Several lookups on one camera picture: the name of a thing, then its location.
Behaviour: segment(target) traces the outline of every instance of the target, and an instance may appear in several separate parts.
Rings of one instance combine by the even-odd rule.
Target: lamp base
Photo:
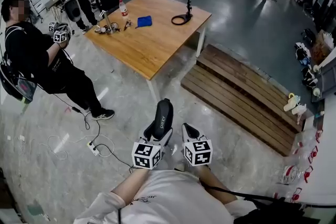
[[[173,25],[184,25],[187,22],[189,22],[192,17],[193,17],[192,14],[181,14],[181,15],[174,16],[172,18],[172,24]],[[175,23],[174,20],[177,19],[177,18],[182,19],[183,22],[181,22],[181,23]]]

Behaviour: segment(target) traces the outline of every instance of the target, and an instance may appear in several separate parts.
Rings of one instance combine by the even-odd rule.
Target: wooden platform
[[[296,116],[283,111],[285,94],[211,45],[181,85],[283,156],[290,153],[295,135],[302,129]]]

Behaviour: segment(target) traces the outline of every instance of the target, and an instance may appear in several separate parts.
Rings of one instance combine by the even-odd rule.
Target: extension cord
[[[96,148],[96,146],[91,141],[89,143],[87,143],[87,146],[92,151],[92,153],[94,154],[94,156],[100,155],[99,150]]]

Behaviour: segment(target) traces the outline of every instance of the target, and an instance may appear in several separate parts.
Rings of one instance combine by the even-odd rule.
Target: floor
[[[313,28],[313,22],[292,0],[192,0],[192,5],[213,13],[207,42],[235,51],[307,100],[308,94],[297,83],[301,67],[293,45],[304,28]],[[46,31],[52,20],[49,13],[38,27]],[[93,80],[103,106],[116,111],[114,118],[100,122],[100,133],[112,141],[102,136],[97,142],[109,145],[118,158],[131,164],[133,142],[155,115],[146,81],[117,60],[102,56],[79,31],[67,51]],[[265,194],[278,176],[282,158],[180,87],[195,63],[195,53],[183,46],[157,77],[162,97],[174,106],[170,147],[177,145],[180,150],[182,123],[194,124],[213,140],[211,168],[229,189]],[[40,204],[51,223],[70,223],[100,191],[109,191],[126,178],[128,167],[113,156],[95,157],[89,151],[86,143],[98,133],[96,122],[88,119],[86,130],[83,116],[55,96],[37,90],[34,99],[22,115],[0,111],[0,167],[27,222],[45,223],[42,216],[27,211],[28,205]]]

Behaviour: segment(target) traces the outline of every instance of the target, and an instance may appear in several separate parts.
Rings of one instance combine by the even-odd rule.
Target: white t-shirt
[[[236,200],[225,206],[211,196],[189,173],[151,171],[134,197],[125,202],[114,193],[100,193],[74,224],[232,224],[256,209],[250,201]]]

